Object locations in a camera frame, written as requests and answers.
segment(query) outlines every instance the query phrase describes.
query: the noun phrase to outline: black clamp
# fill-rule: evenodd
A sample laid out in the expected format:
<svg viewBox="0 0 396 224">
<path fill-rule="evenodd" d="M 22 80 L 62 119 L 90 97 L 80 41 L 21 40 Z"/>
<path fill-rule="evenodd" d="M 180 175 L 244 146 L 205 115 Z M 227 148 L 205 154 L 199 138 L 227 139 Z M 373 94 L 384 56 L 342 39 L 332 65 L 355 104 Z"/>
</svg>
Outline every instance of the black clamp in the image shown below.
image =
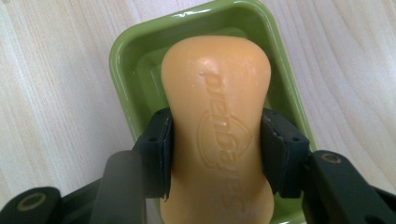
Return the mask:
<svg viewBox="0 0 396 224">
<path fill-rule="evenodd" d="M 0 212 L 0 223 L 146 223 L 146 199 L 168 198 L 173 124 L 155 113 L 133 150 L 107 161 L 101 180 L 61 198 L 55 188 L 30 189 Z M 274 110 L 262 112 L 263 173 L 273 193 L 299 198 L 307 223 L 396 223 L 396 197 L 368 185 L 347 158 L 309 150 L 309 141 Z"/>
</svg>

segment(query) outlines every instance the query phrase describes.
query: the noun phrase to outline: wooden surface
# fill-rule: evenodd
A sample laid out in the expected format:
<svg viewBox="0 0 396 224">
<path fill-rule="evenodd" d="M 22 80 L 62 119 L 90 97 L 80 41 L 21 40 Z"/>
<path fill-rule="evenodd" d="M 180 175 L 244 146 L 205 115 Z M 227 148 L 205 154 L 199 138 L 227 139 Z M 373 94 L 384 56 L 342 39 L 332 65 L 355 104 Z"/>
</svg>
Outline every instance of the wooden surface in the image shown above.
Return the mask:
<svg viewBox="0 0 396 224">
<path fill-rule="evenodd" d="M 203 2 L 0 1 L 0 207 L 33 187 L 80 188 L 132 148 L 110 48 L 134 24 Z M 395 193 L 395 1 L 263 2 L 318 147 Z"/>
</svg>

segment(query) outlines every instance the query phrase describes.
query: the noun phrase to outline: green soap dish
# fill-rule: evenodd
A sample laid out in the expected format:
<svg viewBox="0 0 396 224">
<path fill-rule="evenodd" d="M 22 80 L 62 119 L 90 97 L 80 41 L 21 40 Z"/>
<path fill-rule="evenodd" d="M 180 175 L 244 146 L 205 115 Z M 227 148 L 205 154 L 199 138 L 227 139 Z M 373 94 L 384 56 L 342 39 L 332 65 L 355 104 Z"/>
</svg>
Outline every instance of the green soap dish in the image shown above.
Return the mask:
<svg viewBox="0 0 396 224">
<path fill-rule="evenodd" d="M 251 0 L 210 2 L 137 24 L 117 38 L 110 52 L 110 72 L 134 140 L 154 112 L 168 107 L 161 81 L 165 52 L 196 35 L 240 36 L 259 45 L 272 67 L 265 107 L 283 114 L 316 149 L 274 18 L 263 4 Z M 301 200 L 276 196 L 271 223 L 301 222 Z"/>
</svg>

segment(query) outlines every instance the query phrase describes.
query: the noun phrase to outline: embossed logo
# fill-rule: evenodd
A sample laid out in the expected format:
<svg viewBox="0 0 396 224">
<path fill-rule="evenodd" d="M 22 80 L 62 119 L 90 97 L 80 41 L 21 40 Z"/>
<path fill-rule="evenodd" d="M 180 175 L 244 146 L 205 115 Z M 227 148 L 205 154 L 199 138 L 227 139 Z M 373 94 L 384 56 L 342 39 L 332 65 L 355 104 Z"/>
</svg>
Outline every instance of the embossed logo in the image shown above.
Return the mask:
<svg viewBox="0 0 396 224">
<path fill-rule="evenodd" d="M 250 132 L 235 116 L 206 111 L 200 120 L 198 149 L 202 161 L 208 168 L 218 167 L 219 162 L 228 160 L 225 157 L 230 157 L 229 160 L 241 157 L 248 149 L 250 139 Z"/>
<path fill-rule="evenodd" d="M 237 161 L 248 149 L 252 135 L 244 123 L 230 113 L 224 94 L 223 76 L 216 72 L 202 72 L 208 109 L 198 125 L 197 146 L 204 165 L 223 176 L 224 191 L 221 203 L 227 209 L 246 213 L 242 194 L 242 181 Z"/>
</svg>

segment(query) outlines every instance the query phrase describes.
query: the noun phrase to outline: soap bar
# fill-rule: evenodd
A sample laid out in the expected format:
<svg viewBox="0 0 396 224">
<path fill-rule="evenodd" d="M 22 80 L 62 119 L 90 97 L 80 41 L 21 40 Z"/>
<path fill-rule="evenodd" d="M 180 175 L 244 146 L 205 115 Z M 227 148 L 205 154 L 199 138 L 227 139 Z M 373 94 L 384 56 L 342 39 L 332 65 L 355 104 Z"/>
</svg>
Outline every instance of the soap bar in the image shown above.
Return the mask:
<svg viewBox="0 0 396 224">
<path fill-rule="evenodd" d="M 260 124 L 271 67 L 240 37 L 184 39 L 163 58 L 175 130 L 165 224 L 262 224 L 274 209 L 262 173 Z"/>
</svg>

